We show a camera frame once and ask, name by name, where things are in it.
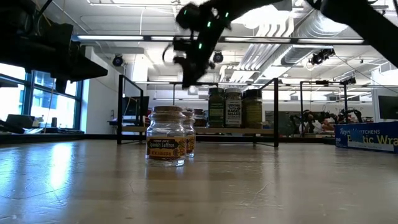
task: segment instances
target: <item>ceiling duct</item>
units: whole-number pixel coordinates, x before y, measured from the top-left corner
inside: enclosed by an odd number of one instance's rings
[[[293,36],[303,38],[336,37],[347,27],[347,25],[339,24],[326,18],[319,11],[314,11],[311,13],[308,19],[297,28]],[[280,63],[282,65],[295,65],[301,62],[304,57],[312,53],[314,50],[318,49],[293,47],[286,53],[285,57],[282,58]]]

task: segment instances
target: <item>ceiling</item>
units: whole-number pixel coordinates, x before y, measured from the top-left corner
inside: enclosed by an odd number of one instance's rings
[[[46,0],[37,0],[42,6]],[[102,35],[174,35],[188,34],[180,30],[175,24],[175,15],[181,6],[175,6],[176,2],[185,5],[188,2],[197,4],[201,0],[54,0],[53,4],[46,10],[45,15],[55,22],[67,22],[75,26],[75,34],[102,34]],[[155,7],[138,7],[140,4],[156,4]],[[382,0],[375,5],[387,5],[386,16],[392,22],[398,24],[398,18],[392,6],[392,0]],[[309,8],[304,5],[303,9],[294,9],[291,16],[294,18],[295,29],[300,21],[303,21],[308,14]],[[232,31],[225,31],[223,35],[230,36],[253,36],[257,34],[258,28],[248,29],[242,24],[233,24]],[[341,32],[338,37],[358,38],[359,36],[350,28]],[[181,68],[169,63],[165,65],[161,55],[167,43],[160,42],[100,42],[102,49],[116,49],[126,47],[142,47],[145,49],[146,56],[153,66],[149,68],[149,80],[167,77],[176,77]],[[229,63],[236,64],[242,61],[249,44],[218,44],[216,50],[221,50],[224,55],[223,65]],[[338,57],[332,57],[318,67],[311,69],[305,68],[305,63],[298,63],[290,68],[285,74],[291,79],[328,79],[340,76],[357,68],[365,76],[369,75],[369,70],[377,65],[369,64],[382,59],[382,56],[370,46],[335,46]],[[171,62],[173,52],[168,52],[166,61]],[[103,58],[112,58],[112,54],[103,54]],[[136,55],[124,55],[127,62],[132,63]],[[218,74],[221,65],[215,69]],[[366,83],[368,78],[357,75],[358,83]]]

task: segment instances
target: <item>security camera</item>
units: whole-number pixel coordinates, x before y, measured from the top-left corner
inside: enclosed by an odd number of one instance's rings
[[[117,54],[117,55],[114,56],[114,59],[113,59],[113,61],[112,61],[112,64],[113,64],[115,67],[120,67],[120,66],[123,65],[123,63],[124,63],[124,61],[123,61],[123,55]]]
[[[214,63],[221,63],[224,60],[224,56],[220,51],[214,53],[213,61]]]

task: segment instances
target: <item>glass jar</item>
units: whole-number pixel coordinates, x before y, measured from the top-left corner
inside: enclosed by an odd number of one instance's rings
[[[246,90],[243,100],[245,128],[262,128],[262,91]]]
[[[239,88],[225,90],[225,127],[240,128],[242,126],[242,93]]]
[[[149,115],[146,162],[149,166],[184,165],[187,139],[183,122],[186,117],[178,106],[156,106]]]
[[[183,122],[183,127],[187,136],[187,157],[192,158],[195,155],[196,145],[196,132],[193,128],[195,119],[193,119],[192,112],[184,111],[183,114],[187,117],[186,120]]]
[[[195,119],[195,124],[193,124],[195,127],[206,127],[206,114],[205,111],[202,109],[194,109],[193,110],[193,119]]]
[[[224,89],[209,89],[209,128],[224,127]]]

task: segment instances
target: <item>wooden surface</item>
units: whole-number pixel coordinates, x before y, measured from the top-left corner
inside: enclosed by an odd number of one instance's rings
[[[147,127],[123,127],[123,131],[145,132]],[[273,134],[273,129],[254,129],[254,128],[200,128],[195,127],[197,133],[235,133],[235,134]]]
[[[398,157],[322,144],[197,144],[184,167],[145,145],[0,147],[0,223],[394,223]]]

